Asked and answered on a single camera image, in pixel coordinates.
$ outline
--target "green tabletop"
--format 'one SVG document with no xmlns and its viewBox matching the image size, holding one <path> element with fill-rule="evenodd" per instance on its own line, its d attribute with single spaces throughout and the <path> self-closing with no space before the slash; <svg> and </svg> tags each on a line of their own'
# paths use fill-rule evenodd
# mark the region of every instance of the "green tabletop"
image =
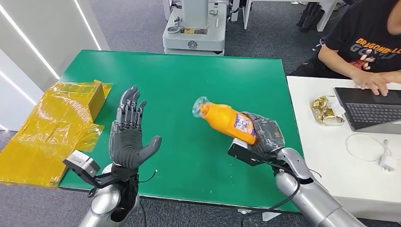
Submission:
<svg viewBox="0 0 401 227">
<path fill-rule="evenodd" d="M 102 168 L 111 163 L 108 141 L 111 122 L 123 91 L 137 85 L 146 99 L 143 142 L 163 138 L 160 150 L 139 169 L 144 196 L 268 208 L 285 197 L 267 165 L 251 167 L 227 154 L 232 138 L 192 115 L 200 96 L 275 119 L 286 145 L 302 154 L 284 70 L 279 59 L 82 51 L 60 81 L 113 84 L 95 123 L 105 125 L 93 152 Z M 91 189 L 72 171 L 60 187 Z M 291 203 L 280 210 L 297 211 Z"/>
</svg>

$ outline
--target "bottle label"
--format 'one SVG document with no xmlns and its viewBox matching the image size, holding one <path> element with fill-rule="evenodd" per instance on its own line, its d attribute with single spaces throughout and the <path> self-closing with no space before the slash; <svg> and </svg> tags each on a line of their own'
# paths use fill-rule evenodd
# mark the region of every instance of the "bottle label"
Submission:
<svg viewBox="0 0 401 227">
<path fill-rule="evenodd" d="M 252 121 L 238 113 L 236 114 L 234 128 L 255 136 L 255 129 L 253 128 Z"/>
</svg>

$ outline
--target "black t-shirt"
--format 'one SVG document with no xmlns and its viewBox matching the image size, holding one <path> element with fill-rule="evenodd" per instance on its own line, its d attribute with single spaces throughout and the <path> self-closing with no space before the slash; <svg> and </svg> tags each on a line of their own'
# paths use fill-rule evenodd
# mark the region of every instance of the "black t-shirt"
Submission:
<svg viewBox="0 0 401 227">
<path fill-rule="evenodd" d="M 369 72 L 401 70 L 401 36 L 387 30 L 388 17 L 399 0 L 360 0 L 353 4 L 325 44 L 353 66 Z M 317 59 L 314 64 L 321 77 L 341 78 Z"/>
</svg>

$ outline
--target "human hand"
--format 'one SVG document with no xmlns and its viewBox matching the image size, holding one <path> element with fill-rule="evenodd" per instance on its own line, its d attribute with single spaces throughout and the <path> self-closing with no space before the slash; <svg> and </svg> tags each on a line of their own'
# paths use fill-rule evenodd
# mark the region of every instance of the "human hand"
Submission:
<svg viewBox="0 0 401 227">
<path fill-rule="evenodd" d="M 361 89 L 369 88 L 375 95 L 382 93 L 383 96 L 387 96 L 387 81 L 378 73 L 355 70 L 350 73 L 350 78 L 360 85 Z"/>
<path fill-rule="evenodd" d="M 401 72 L 383 72 L 380 75 L 386 80 L 387 83 L 399 83 L 401 84 Z"/>
<path fill-rule="evenodd" d="M 136 86 L 123 93 L 110 131 L 110 158 L 114 163 L 129 169 L 138 168 L 154 155 L 162 142 L 160 136 L 154 136 L 149 145 L 142 146 L 142 112 L 146 101 L 137 105 L 139 96 Z"/>
</svg>

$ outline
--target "light strip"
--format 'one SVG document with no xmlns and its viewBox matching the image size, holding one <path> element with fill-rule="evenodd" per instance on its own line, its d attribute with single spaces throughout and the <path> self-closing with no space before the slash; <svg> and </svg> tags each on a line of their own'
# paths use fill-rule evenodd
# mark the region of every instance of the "light strip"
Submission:
<svg viewBox="0 0 401 227">
<path fill-rule="evenodd" d="M 4 74 L 4 72 L 2 72 L 1 70 L 0 70 L 0 76 L 3 77 L 8 83 L 10 83 L 17 91 L 19 91 L 32 104 L 37 105 L 37 103 L 33 99 L 31 99 L 31 97 L 29 97 L 22 89 L 20 89 L 14 82 L 12 82 L 12 80 L 10 80 L 10 78 L 8 78 L 6 76 L 6 74 Z"/>
<path fill-rule="evenodd" d="M 77 5 L 78 11 L 79 11 L 79 13 L 80 13 L 81 16 L 82 16 L 82 19 L 84 19 L 85 25 L 87 26 L 87 28 L 88 28 L 88 30 L 89 30 L 89 33 L 90 33 L 90 35 L 91 35 L 92 38 L 93 38 L 93 41 L 95 42 L 95 44 L 96 44 L 98 50 L 101 51 L 102 49 L 100 48 L 99 43 L 98 43 L 97 40 L 96 40 L 95 34 L 93 34 L 92 29 L 91 29 L 90 26 L 89 26 L 89 23 L 88 23 L 88 21 L 87 21 L 87 18 L 86 18 L 85 15 L 84 15 L 84 12 L 82 12 L 81 6 L 78 4 L 78 0 L 74 0 L 74 2 L 75 2 L 75 5 Z"/>
<path fill-rule="evenodd" d="M 0 129 L 8 131 L 8 129 L 6 127 L 4 127 L 3 125 L 1 125 L 1 124 L 0 124 Z"/>
<path fill-rule="evenodd" d="M 29 45 L 29 47 L 35 52 L 38 58 L 43 62 L 43 64 L 49 69 L 49 71 L 53 74 L 54 77 L 60 79 L 59 75 L 53 70 L 53 68 L 49 65 L 49 63 L 44 59 L 44 57 L 39 53 L 36 47 L 31 43 L 28 37 L 19 29 L 18 25 L 14 22 L 14 20 L 10 17 L 10 15 L 5 11 L 5 9 L 0 5 L 0 12 L 6 17 L 9 23 L 14 27 L 14 29 L 18 32 L 18 34 L 25 40 L 25 42 Z"/>
</svg>

